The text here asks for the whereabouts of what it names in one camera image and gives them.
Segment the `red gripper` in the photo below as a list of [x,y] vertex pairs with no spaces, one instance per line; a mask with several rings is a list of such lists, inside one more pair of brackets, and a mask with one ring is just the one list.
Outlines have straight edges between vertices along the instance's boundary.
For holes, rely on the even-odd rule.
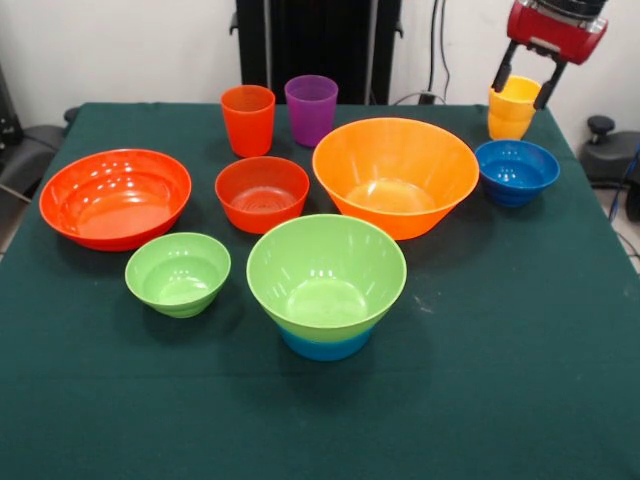
[[608,28],[600,16],[606,1],[515,1],[507,21],[510,43],[500,62],[491,89],[504,90],[519,45],[556,59],[556,67],[533,103],[546,108],[568,63],[581,65],[596,49]]

